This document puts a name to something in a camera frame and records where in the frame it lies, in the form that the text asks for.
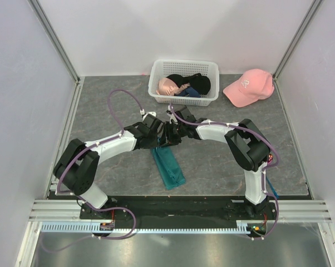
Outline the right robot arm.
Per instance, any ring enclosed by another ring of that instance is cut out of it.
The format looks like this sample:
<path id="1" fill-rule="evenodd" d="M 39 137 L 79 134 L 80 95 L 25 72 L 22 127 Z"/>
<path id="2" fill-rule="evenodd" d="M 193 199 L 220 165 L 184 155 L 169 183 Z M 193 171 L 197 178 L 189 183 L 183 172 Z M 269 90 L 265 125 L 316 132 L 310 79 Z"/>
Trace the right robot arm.
<path id="1" fill-rule="evenodd" d="M 172 105 L 167 109 L 169 121 L 164 123 L 160 143 L 163 146 L 176 146 L 182 142 L 182 138 L 188 137 L 227 144 L 233 158 L 244 171 L 247 202 L 244 212 L 251 219 L 260 217 L 268 203 L 265 169 L 271 148 L 255 124 L 249 119 L 234 123 L 215 122 L 207 118 L 197 120 L 186 106 L 178 111 Z"/>

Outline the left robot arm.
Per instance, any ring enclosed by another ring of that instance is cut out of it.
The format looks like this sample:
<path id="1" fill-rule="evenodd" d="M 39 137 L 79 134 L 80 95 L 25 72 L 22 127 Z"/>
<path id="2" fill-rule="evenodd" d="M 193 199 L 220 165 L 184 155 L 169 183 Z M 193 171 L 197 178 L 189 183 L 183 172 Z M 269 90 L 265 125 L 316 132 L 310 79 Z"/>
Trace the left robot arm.
<path id="1" fill-rule="evenodd" d="M 99 140 L 83 142 L 73 139 L 54 167 L 53 174 L 61 186 L 82 201 L 81 212 L 93 214 L 100 219 L 110 216 L 115 210 L 127 212 L 126 207 L 112 205 L 108 195 L 95 183 L 98 166 L 117 155 L 159 147 L 164 139 L 166 122 L 158 119 L 153 112 L 143 115 L 142 121 L 124 127 L 119 133 Z"/>

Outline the teal satin napkin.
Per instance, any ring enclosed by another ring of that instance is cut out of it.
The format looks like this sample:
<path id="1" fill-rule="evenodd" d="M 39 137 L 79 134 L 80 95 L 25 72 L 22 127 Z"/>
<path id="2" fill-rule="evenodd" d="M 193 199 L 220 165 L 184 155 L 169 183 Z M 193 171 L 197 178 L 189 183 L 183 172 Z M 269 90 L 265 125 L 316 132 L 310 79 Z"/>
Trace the teal satin napkin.
<path id="1" fill-rule="evenodd" d="M 169 147 L 151 149 L 159 174 L 167 190 L 172 190 L 186 183 L 185 176 Z"/>

